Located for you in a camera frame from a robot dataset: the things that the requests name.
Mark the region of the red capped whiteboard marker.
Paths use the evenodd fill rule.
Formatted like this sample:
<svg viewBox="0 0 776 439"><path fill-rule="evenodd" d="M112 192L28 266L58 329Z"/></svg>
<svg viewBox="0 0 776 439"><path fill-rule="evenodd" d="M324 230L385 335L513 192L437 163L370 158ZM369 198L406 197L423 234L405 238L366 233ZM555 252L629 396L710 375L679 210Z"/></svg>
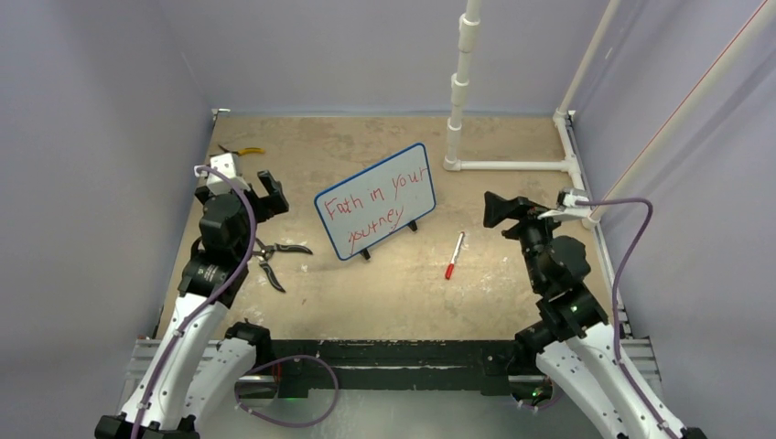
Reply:
<svg viewBox="0 0 776 439"><path fill-rule="evenodd" d="M454 248L454 251L452 252L452 255L450 257L449 263L447 265L447 269L445 270L444 278L446 280L450 280L452 277L452 273L454 272L456 262L458 260L458 257L460 255L461 248L463 246L464 240L466 237L466 232L462 231L457 238L457 242Z"/></svg>

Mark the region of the blue framed whiteboard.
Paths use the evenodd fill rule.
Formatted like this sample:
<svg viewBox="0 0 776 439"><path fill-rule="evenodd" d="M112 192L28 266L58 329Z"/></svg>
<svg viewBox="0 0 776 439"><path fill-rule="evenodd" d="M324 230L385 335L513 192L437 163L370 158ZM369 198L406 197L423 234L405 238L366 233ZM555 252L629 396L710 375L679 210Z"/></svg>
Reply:
<svg viewBox="0 0 776 439"><path fill-rule="evenodd" d="M436 208L426 146L407 146L319 192L314 206L337 258L361 254Z"/></svg>

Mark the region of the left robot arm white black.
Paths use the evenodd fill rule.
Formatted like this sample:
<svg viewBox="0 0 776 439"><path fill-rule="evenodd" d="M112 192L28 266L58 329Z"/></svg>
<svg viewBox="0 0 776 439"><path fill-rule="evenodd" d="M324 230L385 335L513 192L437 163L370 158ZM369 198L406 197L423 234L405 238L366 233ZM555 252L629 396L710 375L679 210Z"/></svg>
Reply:
<svg viewBox="0 0 776 439"><path fill-rule="evenodd" d="M269 171L260 171L267 193L259 197L235 177L207 166L198 170L227 190L196 190L199 237L182 271L169 326L134 393L116 415L97 423L97 438L197 438L242 373L260 374L272 365L269 331L253 324L235 325L214 359L200 363L247 277L258 224L289 210L283 187Z"/></svg>

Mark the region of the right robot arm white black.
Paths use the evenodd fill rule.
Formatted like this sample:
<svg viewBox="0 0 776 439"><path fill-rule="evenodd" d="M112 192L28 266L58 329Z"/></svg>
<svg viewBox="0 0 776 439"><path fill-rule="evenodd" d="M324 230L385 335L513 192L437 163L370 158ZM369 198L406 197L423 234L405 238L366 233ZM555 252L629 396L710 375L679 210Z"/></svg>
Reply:
<svg viewBox="0 0 776 439"><path fill-rule="evenodd" d="M501 235L520 243L539 297L540 320L516 333L512 361L542 372L604 438L703 438L701 428L667 407L626 353L617 312L606 311L585 284L591 272L586 246L554 234L562 222L582 220L602 204L577 188L561 190L553 208L485 192L484 227L514 220Z"/></svg>

